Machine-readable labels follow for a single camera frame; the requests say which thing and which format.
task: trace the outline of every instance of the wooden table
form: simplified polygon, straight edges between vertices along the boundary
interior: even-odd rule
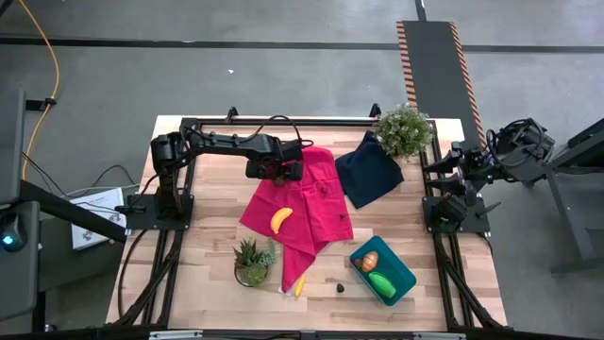
[[[159,116],[153,136],[177,131],[181,116]],[[452,141],[463,140],[458,119],[436,119],[443,155]],[[256,127],[203,127],[216,133],[253,132]],[[328,148],[335,158],[354,150],[366,127],[301,127],[303,138]],[[294,139],[291,127],[265,127],[263,133],[281,140]],[[446,329],[441,289],[431,236],[425,231],[421,198],[424,183],[418,158],[399,161],[405,181],[389,194],[360,210],[347,201],[354,240],[327,246],[306,272],[299,298],[277,292],[281,261],[270,269],[259,288],[244,288],[233,278],[233,247],[248,237],[267,247],[267,239],[239,224],[247,202],[259,182],[246,178],[246,159],[221,155],[197,158],[193,194],[195,206],[191,229],[185,234],[176,280],[170,328],[339,330],[339,331],[444,331]],[[151,154],[147,156],[143,183],[154,175]],[[155,192],[152,184],[148,193]],[[381,236],[417,278],[413,287],[394,307],[382,305],[349,267],[347,257],[374,235]],[[134,250],[124,282],[127,308],[146,285],[151,272],[158,233],[147,232]],[[128,239],[127,249],[133,237]],[[492,316],[505,324],[495,268],[484,240],[460,234],[465,276]],[[341,283],[345,291],[336,292]],[[156,299],[159,312],[163,286]],[[108,321],[117,319],[117,288],[109,307]],[[452,288],[456,316],[461,320],[459,294]]]

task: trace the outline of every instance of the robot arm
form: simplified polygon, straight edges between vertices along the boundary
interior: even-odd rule
[[[245,175],[251,179],[272,179],[277,184],[302,179],[301,139],[283,143],[267,134],[254,133],[242,138],[185,127],[180,132],[160,135],[151,141],[153,167],[159,178],[155,193],[157,218],[178,219],[182,215],[181,202],[186,197],[178,193],[177,170],[202,154],[246,157]],[[137,210],[137,207],[130,204],[127,209]]]

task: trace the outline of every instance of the banana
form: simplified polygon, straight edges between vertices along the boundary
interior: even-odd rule
[[[298,280],[298,284],[295,286],[295,297],[299,297],[300,293],[302,293],[302,287],[304,287],[304,281],[306,280],[306,278],[304,277],[304,275],[302,275],[302,278],[300,278],[300,280]]]
[[[289,217],[293,212],[294,210],[292,208],[281,208],[275,212],[273,218],[271,218],[271,230],[273,230],[275,234],[279,233],[281,223],[283,223],[283,220]]]

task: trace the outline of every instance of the pink cloth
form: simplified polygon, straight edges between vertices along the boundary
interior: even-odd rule
[[[283,292],[290,290],[330,241],[353,237],[333,155],[316,146],[302,152],[302,180],[288,181],[283,186],[263,180],[240,220],[283,244]],[[283,221],[279,234],[274,234],[271,218],[281,208],[292,208],[294,212]]]

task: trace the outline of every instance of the gray floor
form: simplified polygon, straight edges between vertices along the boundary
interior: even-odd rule
[[[395,43],[394,21],[414,20],[412,0],[33,1],[51,36],[241,42]],[[456,22],[463,43],[598,45],[604,2],[426,0],[428,18]],[[18,6],[0,32],[36,34]],[[56,48],[59,104],[38,136],[36,160],[65,190],[88,186],[114,163],[138,179],[160,114],[241,113],[364,116],[373,102],[404,102],[397,52]],[[468,54],[483,125],[535,118],[557,141],[602,117],[604,56]],[[54,71],[44,47],[0,45],[0,88],[47,96]],[[38,118],[27,115],[28,129]],[[30,179],[42,183],[33,172]],[[126,184],[119,173],[104,184]],[[519,330],[604,337],[602,273],[552,279],[575,258],[544,183],[496,183],[490,217],[495,266],[510,325]],[[53,292],[49,320],[62,328],[100,325],[115,273]],[[25,320],[0,332],[22,330]]]

